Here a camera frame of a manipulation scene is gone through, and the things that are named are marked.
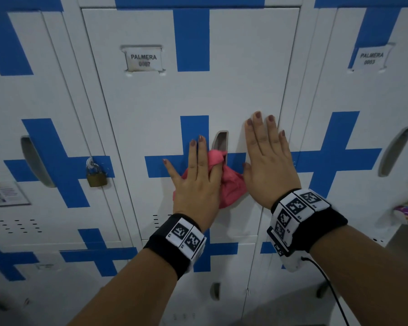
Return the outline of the person's left hand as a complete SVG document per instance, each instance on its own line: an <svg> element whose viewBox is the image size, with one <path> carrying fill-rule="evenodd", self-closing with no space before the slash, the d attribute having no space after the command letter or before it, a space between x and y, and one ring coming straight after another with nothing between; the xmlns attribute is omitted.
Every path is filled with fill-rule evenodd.
<svg viewBox="0 0 408 326"><path fill-rule="evenodd" d="M223 164L214 165L209 171L209 181L197 179L198 140L189 144L188 172L183 184L175 187L173 213L187 215L193 219L201 232L206 232L213 224L220 205L220 186Z"/></svg>

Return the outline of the person's right hand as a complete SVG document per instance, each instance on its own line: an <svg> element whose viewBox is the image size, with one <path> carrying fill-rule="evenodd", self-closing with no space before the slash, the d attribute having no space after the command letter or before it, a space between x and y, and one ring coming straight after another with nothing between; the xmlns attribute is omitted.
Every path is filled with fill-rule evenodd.
<svg viewBox="0 0 408 326"><path fill-rule="evenodd" d="M263 117L268 140L272 147L270 156L252 159L253 115L245 121L245 141L252 167L253 186L247 188L252 198L262 207L271 209L273 204L287 192L300 189L301 182L294 168L284 167L279 163L280 142L277 122L273 115Z"/></svg>

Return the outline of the pink cleaning cloth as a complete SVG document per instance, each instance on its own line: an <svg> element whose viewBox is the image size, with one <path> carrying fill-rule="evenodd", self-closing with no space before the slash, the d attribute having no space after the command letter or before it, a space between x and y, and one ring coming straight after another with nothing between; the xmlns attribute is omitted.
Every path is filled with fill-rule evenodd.
<svg viewBox="0 0 408 326"><path fill-rule="evenodd" d="M246 194L247 189L243 176L238 172L231 169L226 165L225 156L226 152L218 151L212 149L208 153L208 168L209 171L214 165L219 163L223 164L222 177L220 185L220 205L219 209L227 208L237 202L243 195ZM180 175L183 179L187 177L188 167L186 168L183 175Z"/></svg>

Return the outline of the person's right forearm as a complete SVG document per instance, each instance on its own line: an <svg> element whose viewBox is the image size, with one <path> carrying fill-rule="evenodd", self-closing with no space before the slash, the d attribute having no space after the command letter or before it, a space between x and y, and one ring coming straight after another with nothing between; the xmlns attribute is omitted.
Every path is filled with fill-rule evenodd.
<svg viewBox="0 0 408 326"><path fill-rule="evenodd" d="M310 250L361 326L408 326L408 262L346 225Z"/></svg>

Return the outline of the person's left forearm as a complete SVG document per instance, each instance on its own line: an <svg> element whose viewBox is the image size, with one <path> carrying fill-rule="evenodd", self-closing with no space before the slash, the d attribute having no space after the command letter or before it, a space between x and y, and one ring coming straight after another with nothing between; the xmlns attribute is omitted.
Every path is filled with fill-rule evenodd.
<svg viewBox="0 0 408 326"><path fill-rule="evenodd" d="M177 280L168 262L142 249L68 326L159 326Z"/></svg>

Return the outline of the white locker door blue cross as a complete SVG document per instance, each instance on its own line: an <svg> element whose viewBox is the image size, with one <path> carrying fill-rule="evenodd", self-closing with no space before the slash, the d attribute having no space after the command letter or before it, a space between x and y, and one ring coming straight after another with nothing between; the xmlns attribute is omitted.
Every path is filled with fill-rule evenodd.
<svg viewBox="0 0 408 326"><path fill-rule="evenodd" d="M213 238L193 268L182 276L160 326L228 326L243 314L256 236L242 242Z"/></svg>
<svg viewBox="0 0 408 326"><path fill-rule="evenodd" d="M267 235L272 215L263 209L242 322L247 326L360 326L305 252L281 258Z"/></svg>
<svg viewBox="0 0 408 326"><path fill-rule="evenodd" d="M64 261L42 254L41 264L16 265L24 280L0 272L0 326L65 326L127 263Z"/></svg>
<svg viewBox="0 0 408 326"><path fill-rule="evenodd" d="M109 119L143 240L172 214L167 158L182 175L189 143L223 141L249 162L244 122L281 113L299 8L83 9ZM162 45L164 75L128 76L121 45Z"/></svg>
<svg viewBox="0 0 408 326"><path fill-rule="evenodd" d="M384 72L348 72L354 48L387 43ZM302 187L392 239L408 201L408 7L317 9L290 145Z"/></svg>
<svg viewBox="0 0 408 326"><path fill-rule="evenodd" d="M141 247L119 156L97 126L62 12L0 10L0 182L31 205L0 207L0 250L84 249L81 229L110 247ZM92 157L108 184L90 187Z"/></svg>

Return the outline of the black wristband with square markers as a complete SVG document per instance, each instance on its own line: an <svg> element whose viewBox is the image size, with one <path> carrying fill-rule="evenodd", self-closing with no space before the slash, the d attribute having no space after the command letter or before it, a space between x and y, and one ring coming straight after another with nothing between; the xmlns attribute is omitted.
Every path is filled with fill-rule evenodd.
<svg viewBox="0 0 408 326"><path fill-rule="evenodd" d="M273 203L271 214L268 238L291 273L302 267L303 259L319 239L348 225L348 219L310 189L288 191Z"/></svg>
<svg viewBox="0 0 408 326"><path fill-rule="evenodd" d="M180 279L194 267L206 242L207 238L197 222L187 215L176 213L150 236L144 248L165 260Z"/></svg>

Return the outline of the brass padlock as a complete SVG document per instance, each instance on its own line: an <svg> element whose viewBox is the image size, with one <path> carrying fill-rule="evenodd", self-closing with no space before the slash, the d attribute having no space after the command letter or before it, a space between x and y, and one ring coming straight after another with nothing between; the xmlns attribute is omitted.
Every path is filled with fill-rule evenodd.
<svg viewBox="0 0 408 326"><path fill-rule="evenodd" d="M86 161L86 178L90 187L103 187L108 184L106 173L92 157Z"/></svg>

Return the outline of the white name label holder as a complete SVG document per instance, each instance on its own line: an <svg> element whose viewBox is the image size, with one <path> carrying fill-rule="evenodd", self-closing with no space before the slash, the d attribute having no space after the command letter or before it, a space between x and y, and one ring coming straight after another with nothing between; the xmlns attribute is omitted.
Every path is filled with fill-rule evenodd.
<svg viewBox="0 0 408 326"><path fill-rule="evenodd" d="M128 76L136 72L157 72L164 75L162 45L121 45L120 51L126 60L125 73Z"/></svg>
<svg viewBox="0 0 408 326"><path fill-rule="evenodd" d="M349 61L348 72L384 72L387 68L389 55L395 46L395 43L387 43L383 46L354 48Z"/></svg>

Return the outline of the printed paper sticker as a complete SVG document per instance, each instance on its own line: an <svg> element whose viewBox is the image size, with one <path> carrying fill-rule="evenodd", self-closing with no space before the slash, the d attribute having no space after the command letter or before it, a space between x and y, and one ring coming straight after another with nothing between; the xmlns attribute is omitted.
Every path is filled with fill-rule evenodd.
<svg viewBox="0 0 408 326"><path fill-rule="evenodd" d="M31 205L16 182L0 182L0 207Z"/></svg>

